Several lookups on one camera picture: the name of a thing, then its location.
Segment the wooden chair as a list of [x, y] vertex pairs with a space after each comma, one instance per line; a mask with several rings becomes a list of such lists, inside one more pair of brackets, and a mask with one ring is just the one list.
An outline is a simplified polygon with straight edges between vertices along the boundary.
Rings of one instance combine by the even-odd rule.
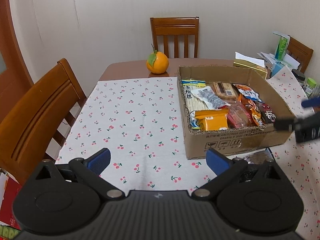
[[158, 37], [163, 38], [163, 53], [169, 58], [169, 37], [174, 39], [174, 58], [179, 58], [179, 38], [183, 38], [183, 57], [189, 58], [189, 36], [194, 37], [194, 58], [198, 58], [199, 17], [151, 17], [152, 47], [158, 48]]
[[300, 63], [299, 71], [305, 73], [313, 55], [313, 49], [290, 37], [287, 53]]
[[68, 61], [61, 59], [16, 103], [1, 122], [1, 168], [23, 185], [44, 159], [51, 140], [63, 146], [63, 120], [75, 123], [71, 109], [87, 98]]

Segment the white clear vacuum snack pack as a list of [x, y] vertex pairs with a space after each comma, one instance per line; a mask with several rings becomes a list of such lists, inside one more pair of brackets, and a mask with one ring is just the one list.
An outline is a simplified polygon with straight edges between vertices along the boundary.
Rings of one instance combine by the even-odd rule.
[[229, 103], [219, 98], [209, 86], [193, 89], [191, 93], [193, 96], [203, 101], [210, 110], [218, 110], [231, 106]]

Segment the black red bull snack packet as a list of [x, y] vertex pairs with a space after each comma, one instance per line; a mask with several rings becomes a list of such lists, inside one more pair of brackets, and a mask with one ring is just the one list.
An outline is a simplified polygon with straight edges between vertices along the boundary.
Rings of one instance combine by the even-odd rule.
[[271, 124], [275, 122], [277, 117], [268, 104], [259, 103], [258, 109], [260, 111], [261, 118], [265, 124]]

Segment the white small fish snack pouch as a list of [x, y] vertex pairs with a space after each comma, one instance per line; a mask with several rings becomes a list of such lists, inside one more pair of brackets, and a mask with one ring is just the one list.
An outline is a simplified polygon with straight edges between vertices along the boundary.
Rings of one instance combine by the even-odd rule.
[[259, 94], [255, 92], [251, 87], [247, 85], [235, 84], [233, 86], [238, 90], [240, 94], [242, 94], [245, 98], [262, 103], [263, 101], [260, 99]]

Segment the wooden glass door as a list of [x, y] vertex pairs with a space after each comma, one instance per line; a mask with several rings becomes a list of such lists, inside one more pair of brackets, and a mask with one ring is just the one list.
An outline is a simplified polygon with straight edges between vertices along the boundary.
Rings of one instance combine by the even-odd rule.
[[1, 119], [33, 84], [17, 42], [10, 1], [1, 0]]

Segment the dark clear jerky pouch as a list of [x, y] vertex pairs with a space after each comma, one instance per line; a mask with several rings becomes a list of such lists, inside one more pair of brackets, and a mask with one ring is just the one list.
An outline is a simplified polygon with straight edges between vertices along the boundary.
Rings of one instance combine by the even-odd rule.
[[236, 158], [241, 158], [247, 161], [249, 164], [261, 165], [265, 161], [273, 162], [275, 158], [270, 148], [259, 149], [252, 152], [236, 154]]

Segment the orange with green leaf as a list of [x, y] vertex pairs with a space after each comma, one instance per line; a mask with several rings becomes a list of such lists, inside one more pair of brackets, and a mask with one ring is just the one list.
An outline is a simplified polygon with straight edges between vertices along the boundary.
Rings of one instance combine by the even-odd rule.
[[169, 67], [169, 59], [164, 53], [155, 49], [153, 44], [152, 49], [146, 61], [146, 67], [152, 74], [164, 74]]

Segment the yellow blue fish strip pack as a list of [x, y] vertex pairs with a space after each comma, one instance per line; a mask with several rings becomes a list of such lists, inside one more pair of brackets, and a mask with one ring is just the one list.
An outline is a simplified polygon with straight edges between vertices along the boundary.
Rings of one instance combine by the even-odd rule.
[[206, 104], [193, 96], [192, 90], [206, 87], [206, 82], [202, 80], [181, 80], [181, 84], [184, 91], [186, 106], [189, 111], [189, 121], [193, 130], [200, 130], [197, 120], [195, 119], [196, 111], [207, 110]]

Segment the gold tissue box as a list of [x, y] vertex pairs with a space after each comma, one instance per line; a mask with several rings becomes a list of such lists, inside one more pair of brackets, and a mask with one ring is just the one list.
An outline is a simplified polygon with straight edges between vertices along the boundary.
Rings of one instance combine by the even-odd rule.
[[236, 51], [233, 66], [255, 70], [262, 78], [267, 78], [267, 68], [262, 59], [245, 56]]

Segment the pink red snack packet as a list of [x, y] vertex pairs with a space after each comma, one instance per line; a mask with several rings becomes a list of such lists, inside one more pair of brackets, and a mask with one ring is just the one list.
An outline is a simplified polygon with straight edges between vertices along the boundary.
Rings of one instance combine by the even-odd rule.
[[253, 121], [245, 107], [236, 102], [228, 108], [227, 122], [229, 128], [243, 128], [253, 126]]

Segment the green white carton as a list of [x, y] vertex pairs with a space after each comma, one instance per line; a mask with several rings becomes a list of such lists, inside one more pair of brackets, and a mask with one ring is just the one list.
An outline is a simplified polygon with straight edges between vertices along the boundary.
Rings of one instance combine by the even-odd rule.
[[282, 34], [278, 31], [274, 31], [273, 34], [279, 37], [278, 45], [274, 53], [274, 58], [278, 61], [283, 61], [287, 48], [289, 46], [291, 37], [290, 35]]

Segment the clear cracker pack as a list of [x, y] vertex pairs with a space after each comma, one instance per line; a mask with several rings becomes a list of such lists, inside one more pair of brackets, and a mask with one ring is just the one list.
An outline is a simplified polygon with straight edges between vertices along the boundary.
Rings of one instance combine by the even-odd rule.
[[209, 86], [214, 93], [223, 101], [227, 103], [236, 103], [239, 97], [239, 92], [231, 83], [225, 82], [211, 82]]

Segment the orange snack packet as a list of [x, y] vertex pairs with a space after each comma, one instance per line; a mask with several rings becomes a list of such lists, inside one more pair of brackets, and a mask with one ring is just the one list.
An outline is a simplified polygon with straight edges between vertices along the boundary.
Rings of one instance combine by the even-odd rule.
[[228, 129], [229, 109], [196, 111], [195, 119], [201, 131], [221, 131]]

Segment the brown orange crinkled snack bag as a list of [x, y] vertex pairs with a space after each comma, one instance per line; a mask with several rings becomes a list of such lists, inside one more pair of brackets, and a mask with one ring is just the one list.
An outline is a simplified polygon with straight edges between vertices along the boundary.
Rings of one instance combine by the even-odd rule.
[[255, 125], [264, 126], [265, 123], [258, 108], [258, 103], [262, 102], [259, 96], [245, 96], [244, 94], [240, 94], [238, 100], [245, 107], [246, 111], [248, 111]]

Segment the far wooden chair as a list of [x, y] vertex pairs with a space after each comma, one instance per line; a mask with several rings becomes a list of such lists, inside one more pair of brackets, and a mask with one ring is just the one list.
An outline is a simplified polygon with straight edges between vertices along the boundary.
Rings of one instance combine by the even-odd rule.
[[158, 48], [158, 37], [163, 38], [163, 53], [169, 58], [169, 37], [174, 39], [174, 58], [179, 58], [179, 38], [183, 38], [183, 57], [189, 58], [189, 36], [194, 37], [194, 58], [198, 58], [199, 17], [151, 17], [152, 47]]

